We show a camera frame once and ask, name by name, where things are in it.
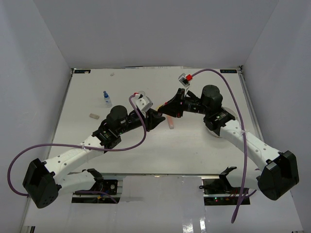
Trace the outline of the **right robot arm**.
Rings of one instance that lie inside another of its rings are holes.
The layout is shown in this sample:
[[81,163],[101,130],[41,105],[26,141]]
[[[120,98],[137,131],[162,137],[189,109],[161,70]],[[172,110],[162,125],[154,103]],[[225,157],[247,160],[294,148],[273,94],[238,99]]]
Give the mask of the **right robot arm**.
[[206,85],[199,98],[180,88],[158,111],[176,118],[182,117],[184,112],[203,114],[210,132],[229,141],[253,161],[258,171],[250,176],[245,167],[241,174],[232,174],[235,167],[229,167],[219,175],[219,187],[224,193],[241,187],[258,190],[271,200],[279,199],[299,183],[296,156],[289,150],[280,152],[243,130],[242,122],[222,107],[222,101],[223,96],[214,85]]

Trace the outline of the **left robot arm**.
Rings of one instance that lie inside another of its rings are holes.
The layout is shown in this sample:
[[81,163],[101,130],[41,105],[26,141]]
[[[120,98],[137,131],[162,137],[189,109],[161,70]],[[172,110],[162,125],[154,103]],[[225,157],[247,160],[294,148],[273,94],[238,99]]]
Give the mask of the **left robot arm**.
[[164,120],[165,117],[153,109],[142,113],[136,108],[129,113],[124,106],[114,106],[99,128],[80,145],[45,161],[32,160],[23,187],[39,209],[47,207],[63,193],[89,190],[97,194],[103,187],[101,174],[93,168],[75,174],[73,170],[114,149],[121,142],[122,134],[139,127],[146,133]]

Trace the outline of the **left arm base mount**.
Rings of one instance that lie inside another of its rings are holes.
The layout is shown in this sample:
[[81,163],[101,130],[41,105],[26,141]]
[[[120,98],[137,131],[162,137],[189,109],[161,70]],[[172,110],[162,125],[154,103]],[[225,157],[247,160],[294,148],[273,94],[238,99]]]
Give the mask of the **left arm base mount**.
[[116,175],[103,175],[95,169],[83,169],[95,180],[88,191],[74,192],[71,202],[84,204],[118,204],[121,199],[123,179]]

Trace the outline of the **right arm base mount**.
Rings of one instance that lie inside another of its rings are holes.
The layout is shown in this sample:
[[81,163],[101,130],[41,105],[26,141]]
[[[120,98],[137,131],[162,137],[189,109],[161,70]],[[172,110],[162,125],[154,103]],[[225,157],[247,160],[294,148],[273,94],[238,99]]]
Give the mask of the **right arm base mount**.
[[232,184],[227,176],[237,169],[236,166],[227,167],[221,174],[202,177],[202,184],[199,186],[204,193],[205,206],[228,206],[237,205],[240,187]]

